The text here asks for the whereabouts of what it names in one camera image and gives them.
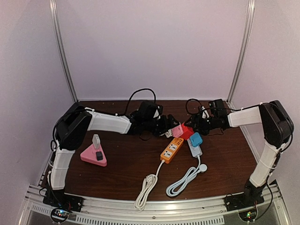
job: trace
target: white enclosure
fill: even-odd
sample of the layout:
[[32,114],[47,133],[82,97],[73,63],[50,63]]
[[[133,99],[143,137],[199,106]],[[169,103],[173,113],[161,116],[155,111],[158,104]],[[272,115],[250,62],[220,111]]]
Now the white enclosure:
[[247,0],[58,1],[78,99],[128,99],[144,87],[159,99],[226,99],[247,9]]
[[[159,99],[227,99],[249,2],[254,0],[58,1],[78,99],[123,100],[145,87]],[[295,124],[294,142],[272,176],[293,224],[300,209],[299,12],[299,1],[255,3],[251,39],[231,98],[236,108],[278,99]],[[28,185],[36,184],[49,158],[53,125],[72,104],[63,68],[49,0],[1,2],[0,224],[3,218],[16,223]],[[258,159],[261,125],[244,132]]]

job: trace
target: power outlet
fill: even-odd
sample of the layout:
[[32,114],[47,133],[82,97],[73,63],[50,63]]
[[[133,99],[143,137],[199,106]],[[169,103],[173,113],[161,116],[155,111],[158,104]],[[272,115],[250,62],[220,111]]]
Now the power outlet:
[[176,144],[170,144],[169,149],[175,151],[177,149],[177,145]]
[[172,153],[168,150],[164,152],[164,156],[166,156],[167,158],[169,158],[171,155]]
[[178,150],[183,145],[184,139],[181,137],[174,138],[165,150],[160,154],[160,160],[164,160],[165,163],[169,164],[173,157],[176,155]]

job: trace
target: metal base plate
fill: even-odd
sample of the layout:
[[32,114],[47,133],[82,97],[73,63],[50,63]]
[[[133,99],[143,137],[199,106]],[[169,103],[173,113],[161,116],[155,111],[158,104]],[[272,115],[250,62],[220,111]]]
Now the metal base plate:
[[[75,211],[75,212],[80,212],[81,211],[81,207],[83,205],[83,198],[82,197],[64,194],[64,198],[66,199],[66,202],[70,202],[70,205],[71,205],[70,210],[71,211]],[[48,198],[48,197],[44,197],[43,203],[46,204],[46,205],[51,205],[53,207],[58,207],[59,208],[59,204],[57,203],[57,201],[53,201],[53,199]]]
[[[239,195],[231,195],[224,198],[225,206],[227,211],[233,211],[233,210],[240,210],[247,207],[253,207],[254,203],[246,204],[243,203],[245,195],[239,194]],[[264,198],[262,196],[258,197],[256,199],[257,204],[264,203]]]

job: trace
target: brown tabletop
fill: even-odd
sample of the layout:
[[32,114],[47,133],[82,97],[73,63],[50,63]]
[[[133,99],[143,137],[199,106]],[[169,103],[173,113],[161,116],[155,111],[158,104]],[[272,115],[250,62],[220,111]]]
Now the brown tabletop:
[[[88,107],[110,113],[122,113],[127,101],[82,102]],[[180,122],[189,115],[185,101],[158,101],[164,106],[164,114],[172,114]],[[128,112],[137,109],[140,101],[132,101]],[[196,103],[191,103],[193,110]],[[214,130],[211,134],[220,133]],[[100,167],[83,162],[80,153],[92,144],[98,134],[107,158],[107,166]],[[203,136],[202,163],[208,170],[198,176],[177,197],[172,199],[194,199],[226,195],[243,191],[246,180],[256,166],[254,156],[240,128],[227,129],[224,135]],[[156,173],[160,154],[172,139],[150,137],[143,141],[138,135],[121,135],[106,131],[89,131],[82,146],[74,154],[66,178],[66,193],[116,200],[135,200],[141,191],[143,179]],[[198,161],[191,156],[185,142],[170,164],[164,164],[158,182],[148,200],[170,200],[165,189],[182,178]]]

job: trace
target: black bracket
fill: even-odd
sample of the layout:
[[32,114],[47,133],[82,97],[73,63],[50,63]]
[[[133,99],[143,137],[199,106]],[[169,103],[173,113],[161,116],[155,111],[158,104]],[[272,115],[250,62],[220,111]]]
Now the black bracket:
[[245,184],[245,190],[242,194],[227,195],[224,198],[227,211],[240,210],[247,207],[253,207],[255,204],[261,204],[264,202],[263,188],[255,187],[250,180],[247,180]]
[[67,195],[65,194],[65,190],[53,191],[55,192],[55,196],[53,196],[52,192],[48,189],[45,193],[45,197],[43,199],[43,203],[46,205],[51,205],[56,208],[62,208],[68,211],[75,211],[80,212],[81,207],[83,205],[83,198],[74,196],[74,195]]

